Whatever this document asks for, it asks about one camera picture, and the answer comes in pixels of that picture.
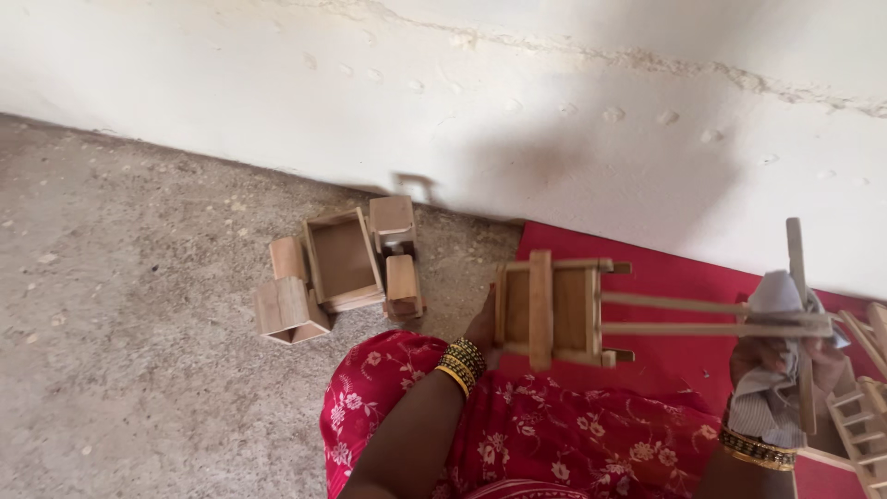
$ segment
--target concrete floor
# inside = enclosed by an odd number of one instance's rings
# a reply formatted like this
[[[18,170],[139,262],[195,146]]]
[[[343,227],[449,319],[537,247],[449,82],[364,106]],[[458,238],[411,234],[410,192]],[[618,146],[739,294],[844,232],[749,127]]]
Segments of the concrete floor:
[[[371,196],[0,115],[0,496],[324,497],[318,430],[379,306],[257,337],[267,244]],[[428,313],[452,339],[516,226],[417,207]]]

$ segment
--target red mat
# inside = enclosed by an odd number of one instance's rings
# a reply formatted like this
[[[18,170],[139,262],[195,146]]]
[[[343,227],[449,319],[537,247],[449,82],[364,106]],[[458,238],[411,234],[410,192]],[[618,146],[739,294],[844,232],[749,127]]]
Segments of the red mat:
[[[610,274],[601,277],[602,288],[612,291],[735,303],[744,301],[755,290],[761,279],[760,276],[751,273],[704,264],[589,234],[527,222],[515,258],[526,260],[530,256],[530,251],[537,249],[551,250],[554,259],[609,257],[632,262],[632,274]],[[786,266],[788,263],[788,250],[786,250]],[[869,300],[822,291],[817,291],[816,294],[831,312],[846,310],[860,318],[865,317],[865,307]],[[603,306],[603,320],[733,321],[731,317],[725,315],[612,304]],[[636,361],[620,363],[613,369],[556,361],[548,375],[557,380],[561,386],[577,392],[604,387],[622,387],[645,395],[657,395],[693,389],[703,396],[713,414],[723,412],[727,396],[733,388],[730,384],[728,360],[736,343],[734,338],[605,335],[603,343],[608,347],[634,351]],[[852,359],[856,376],[871,376],[883,380],[881,373],[858,344],[854,342],[844,348],[844,352]],[[515,355],[503,356],[499,368],[516,376],[530,372],[527,358]],[[852,492],[855,489],[846,485],[847,476],[857,483],[859,498],[865,497],[852,473],[806,459],[802,461],[803,464],[797,466],[798,492],[801,497],[816,499],[855,497]],[[814,466],[816,472],[810,472]],[[828,480],[822,479],[822,473],[834,478],[829,482],[834,484],[833,487],[823,483]]]

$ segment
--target plastered wall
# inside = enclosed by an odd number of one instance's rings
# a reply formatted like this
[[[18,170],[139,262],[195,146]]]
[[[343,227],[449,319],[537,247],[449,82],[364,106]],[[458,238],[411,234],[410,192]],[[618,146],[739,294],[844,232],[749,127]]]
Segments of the plastered wall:
[[[887,4],[5,0],[0,112],[887,297]]]

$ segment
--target wooden miniature furniture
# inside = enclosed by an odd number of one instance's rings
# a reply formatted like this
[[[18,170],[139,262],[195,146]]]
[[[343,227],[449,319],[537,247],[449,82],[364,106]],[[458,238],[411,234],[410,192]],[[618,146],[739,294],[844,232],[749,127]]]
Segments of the wooden miniature furniture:
[[[419,275],[410,255],[385,258],[386,301],[384,313],[392,321],[422,316],[422,296],[419,293]]]
[[[881,374],[887,377],[887,307],[879,303],[872,303],[866,312],[868,324],[844,310],[838,315],[844,321],[844,326],[860,342]]]
[[[394,322],[421,317],[425,299],[415,266],[416,225],[410,196],[371,199],[369,228],[386,276],[382,313]]]
[[[302,245],[294,237],[269,245],[274,281],[255,291],[255,324],[259,335],[292,345],[330,331],[326,314],[318,307],[314,289],[308,289]]]
[[[412,198],[407,195],[378,197],[370,200],[370,233],[376,251],[383,258],[401,252],[416,258],[416,224]]]
[[[871,499],[887,498],[887,403],[885,386],[870,377],[857,379],[856,389],[828,398],[849,462]]]
[[[385,299],[376,257],[360,208],[304,221],[318,303],[328,313]]]
[[[800,223],[787,221],[789,268],[802,303],[806,303]],[[831,337],[831,318],[817,313],[751,313],[744,305],[650,297],[600,289],[602,273],[630,273],[631,265],[610,258],[552,261],[548,250],[534,250],[530,260],[500,265],[496,286],[496,346],[529,355],[536,370],[551,359],[602,367],[634,359],[633,352],[603,347],[602,335],[705,335],[754,337]],[[727,313],[748,323],[601,322],[601,304],[650,306],[706,313]],[[800,427],[816,432],[812,366],[803,353],[799,368]]]

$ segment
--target miniature wooden ladder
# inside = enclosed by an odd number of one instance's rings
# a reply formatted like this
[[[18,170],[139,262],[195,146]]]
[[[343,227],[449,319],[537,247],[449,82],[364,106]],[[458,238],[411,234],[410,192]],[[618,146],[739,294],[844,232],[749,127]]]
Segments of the miniature wooden ladder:
[[[828,412],[835,422],[860,483],[871,499],[887,497],[887,403],[884,384],[858,378],[857,389],[829,396]]]

